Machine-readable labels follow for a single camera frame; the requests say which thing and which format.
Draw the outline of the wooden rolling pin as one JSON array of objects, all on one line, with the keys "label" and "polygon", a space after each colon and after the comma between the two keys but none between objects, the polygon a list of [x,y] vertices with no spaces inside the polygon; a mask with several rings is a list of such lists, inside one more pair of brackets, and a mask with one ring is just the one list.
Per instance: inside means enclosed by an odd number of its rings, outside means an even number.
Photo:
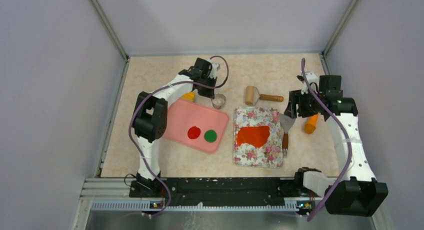
[{"label": "wooden rolling pin", "polygon": [[248,85],[244,92],[244,103],[248,106],[255,106],[259,101],[281,103],[284,101],[284,97],[280,95],[263,94],[259,92],[256,86]]}]

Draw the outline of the orange-red dough piece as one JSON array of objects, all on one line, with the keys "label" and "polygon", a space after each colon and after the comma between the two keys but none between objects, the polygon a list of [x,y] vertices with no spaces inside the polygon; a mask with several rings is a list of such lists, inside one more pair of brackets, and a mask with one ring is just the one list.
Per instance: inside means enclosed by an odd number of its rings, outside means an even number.
[{"label": "orange-red dough piece", "polygon": [[269,126],[245,126],[238,131],[235,141],[238,146],[248,144],[260,148],[267,143],[269,136]]}]

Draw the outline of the orange yellow green block stack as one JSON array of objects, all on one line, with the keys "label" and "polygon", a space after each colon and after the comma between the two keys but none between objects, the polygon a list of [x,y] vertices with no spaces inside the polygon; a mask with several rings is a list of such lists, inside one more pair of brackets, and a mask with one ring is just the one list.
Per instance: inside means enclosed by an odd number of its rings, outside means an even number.
[{"label": "orange yellow green block stack", "polygon": [[194,102],[195,99],[196,99],[196,93],[192,92],[192,91],[185,93],[183,96],[181,96],[181,99],[187,100],[187,101],[190,101],[190,102]]}]

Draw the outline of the floral patterned tray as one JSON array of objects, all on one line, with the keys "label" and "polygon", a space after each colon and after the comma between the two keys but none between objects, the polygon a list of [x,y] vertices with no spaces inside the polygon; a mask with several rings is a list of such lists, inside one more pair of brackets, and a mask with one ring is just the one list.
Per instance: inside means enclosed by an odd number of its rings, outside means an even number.
[{"label": "floral patterned tray", "polygon": [[272,107],[234,110],[233,162],[242,167],[280,168],[284,151],[280,112]]}]

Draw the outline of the pink plastic tray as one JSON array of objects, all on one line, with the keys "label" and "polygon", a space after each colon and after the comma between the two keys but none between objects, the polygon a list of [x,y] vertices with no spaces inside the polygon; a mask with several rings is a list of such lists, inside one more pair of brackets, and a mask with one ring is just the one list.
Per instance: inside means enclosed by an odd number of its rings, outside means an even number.
[{"label": "pink plastic tray", "polygon": [[229,115],[223,111],[178,99],[167,111],[164,138],[206,154],[214,154],[223,139]]}]

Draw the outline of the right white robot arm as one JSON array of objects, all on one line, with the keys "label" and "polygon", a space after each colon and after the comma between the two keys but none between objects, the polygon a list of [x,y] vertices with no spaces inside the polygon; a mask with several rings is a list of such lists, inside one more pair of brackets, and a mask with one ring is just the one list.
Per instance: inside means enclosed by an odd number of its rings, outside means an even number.
[{"label": "right white robot arm", "polygon": [[320,114],[330,130],[340,170],[336,179],[309,167],[295,173],[293,190],[299,196],[313,192],[321,197],[317,210],[332,215],[371,217],[388,196],[388,186],[377,178],[368,163],[359,132],[355,100],[344,97],[339,75],[298,75],[300,90],[289,92],[283,116],[295,120]]}]

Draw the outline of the orange toy carrot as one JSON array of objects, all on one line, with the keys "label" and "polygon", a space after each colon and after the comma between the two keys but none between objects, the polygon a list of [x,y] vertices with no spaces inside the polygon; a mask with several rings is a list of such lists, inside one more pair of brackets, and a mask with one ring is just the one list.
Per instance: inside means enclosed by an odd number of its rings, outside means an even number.
[{"label": "orange toy carrot", "polygon": [[318,121],[319,116],[320,116],[320,114],[317,113],[317,114],[310,116],[308,118],[308,120],[304,124],[304,128],[303,128],[305,133],[310,135],[310,134],[313,134],[315,132],[315,130],[317,128],[317,121]]}]

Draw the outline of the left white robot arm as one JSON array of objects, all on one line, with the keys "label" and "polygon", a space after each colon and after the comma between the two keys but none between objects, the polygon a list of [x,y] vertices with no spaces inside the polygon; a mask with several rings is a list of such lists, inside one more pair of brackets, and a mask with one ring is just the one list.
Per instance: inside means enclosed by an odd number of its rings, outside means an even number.
[{"label": "left white robot arm", "polygon": [[220,65],[211,59],[197,58],[193,66],[181,70],[164,86],[138,95],[128,135],[140,156],[135,178],[147,196],[156,196],[161,188],[157,181],[161,172],[159,140],[167,128],[169,107],[192,91],[205,98],[214,98],[219,69]]}]

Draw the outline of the red dough disc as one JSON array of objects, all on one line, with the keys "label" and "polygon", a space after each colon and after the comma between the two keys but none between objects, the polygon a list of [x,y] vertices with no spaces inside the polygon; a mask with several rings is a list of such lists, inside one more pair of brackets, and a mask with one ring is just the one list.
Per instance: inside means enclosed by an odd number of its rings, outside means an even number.
[{"label": "red dough disc", "polygon": [[201,129],[197,126],[192,126],[187,131],[187,137],[191,140],[197,139],[201,134]]}]

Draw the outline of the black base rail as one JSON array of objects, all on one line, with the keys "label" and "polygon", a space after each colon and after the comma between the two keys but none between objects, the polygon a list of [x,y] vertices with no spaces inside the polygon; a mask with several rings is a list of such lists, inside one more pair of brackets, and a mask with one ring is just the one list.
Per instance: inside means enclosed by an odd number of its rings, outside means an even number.
[{"label": "black base rail", "polygon": [[310,201],[318,194],[302,187],[297,178],[282,177],[169,177],[131,182],[129,197],[171,199],[169,206],[282,207],[290,198]]}]

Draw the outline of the green dough disc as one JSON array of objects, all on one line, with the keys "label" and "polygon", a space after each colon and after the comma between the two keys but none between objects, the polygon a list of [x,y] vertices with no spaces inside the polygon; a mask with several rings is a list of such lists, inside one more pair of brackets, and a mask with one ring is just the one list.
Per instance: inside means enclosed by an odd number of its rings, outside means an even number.
[{"label": "green dough disc", "polygon": [[218,138],[218,134],[215,130],[210,129],[204,133],[203,138],[208,143],[214,143]]}]

